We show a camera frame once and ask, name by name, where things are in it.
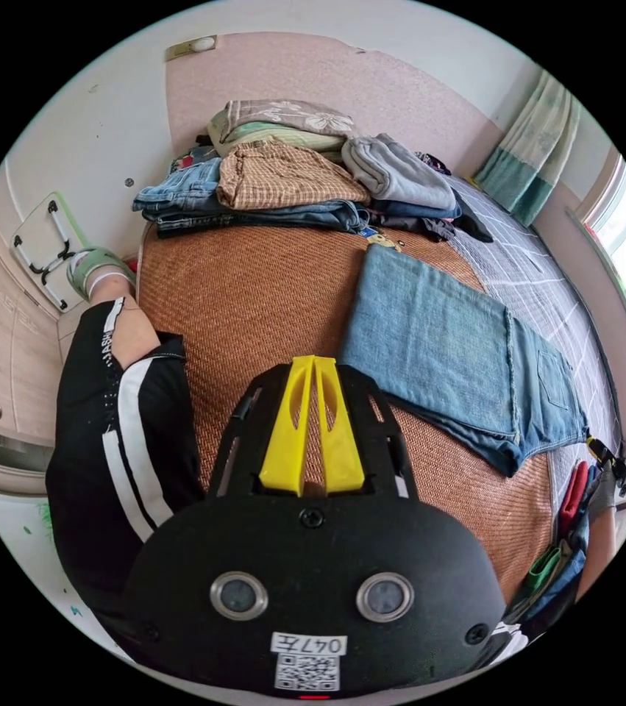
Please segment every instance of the camera lens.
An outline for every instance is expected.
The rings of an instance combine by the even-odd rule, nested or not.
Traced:
[[[367,620],[388,623],[405,615],[413,604],[413,586],[400,574],[369,577],[357,592],[357,609]]]
[[[210,601],[215,610],[230,620],[252,620],[268,606],[263,584],[251,574],[228,571],[218,576],[210,587]]]

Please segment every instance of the gray checkered bed sheet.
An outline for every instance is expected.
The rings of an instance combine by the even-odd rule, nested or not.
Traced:
[[[563,352],[573,367],[591,433],[616,452],[621,434],[611,382],[597,333],[575,288],[538,236],[469,183],[447,179],[494,238],[481,243],[458,230],[450,244],[474,269],[487,294]],[[592,461],[585,444],[549,453],[554,516],[578,459]]]

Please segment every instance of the screw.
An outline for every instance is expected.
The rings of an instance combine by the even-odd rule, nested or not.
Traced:
[[[325,515],[320,510],[309,508],[300,513],[300,524],[308,530],[314,530],[325,522]]]
[[[489,634],[489,627],[484,623],[473,625],[465,635],[465,642],[468,645],[478,645]]]

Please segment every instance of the curtain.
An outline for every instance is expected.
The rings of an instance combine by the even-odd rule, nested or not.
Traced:
[[[474,181],[519,223],[530,226],[558,183],[581,106],[546,71],[516,122]]]

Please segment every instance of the black pants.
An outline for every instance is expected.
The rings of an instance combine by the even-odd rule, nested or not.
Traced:
[[[60,379],[46,472],[60,562],[113,637],[144,542],[203,497],[182,337],[159,333],[160,345],[122,370],[111,343],[123,305],[117,299],[82,315]]]

